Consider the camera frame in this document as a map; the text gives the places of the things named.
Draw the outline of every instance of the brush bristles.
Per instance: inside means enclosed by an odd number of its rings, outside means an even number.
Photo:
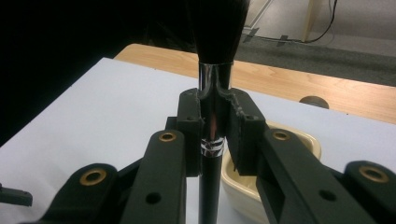
[[[249,0],[186,0],[200,63],[231,63]]]

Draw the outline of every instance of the beige container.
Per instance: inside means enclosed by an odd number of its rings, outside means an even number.
[[[313,136],[271,121],[267,121],[267,124],[272,129],[284,129],[295,133],[315,157],[320,159],[320,144]],[[269,223],[256,188],[256,176],[240,176],[233,168],[230,152],[226,150],[221,166],[221,184],[231,206],[257,223]]]

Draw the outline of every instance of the silver ferrule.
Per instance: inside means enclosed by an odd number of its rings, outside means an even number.
[[[231,88],[233,63],[209,64],[199,63],[199,94],[202,117],[205,121],[201,153],[206,157],[218,157],[223,153],[224,129],[221,127],[222,116],[219,91]]]
[[[224,138],[220,137],[215,141],[201,140],[201,154],[208,157],[214,158],[219,157],[224,151]]]

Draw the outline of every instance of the gray floor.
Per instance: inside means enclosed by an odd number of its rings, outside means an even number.
[[[329,1],[319,1],[308,39],[321,35],[330,22]],[[332,29],[310,45],[259,39],[301,39],[307,4],[269,0],[251,27],[256,37],[242,37],[235,59],[396,87],[396,1],[339,1]]]

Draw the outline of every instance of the makeup brush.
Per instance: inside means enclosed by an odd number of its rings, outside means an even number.
[[[199,223],[215,224],[227,105],[219,91],[230,89],[233,58],[248,14],[249,0],[187,0],[199,58],[201,141]]]

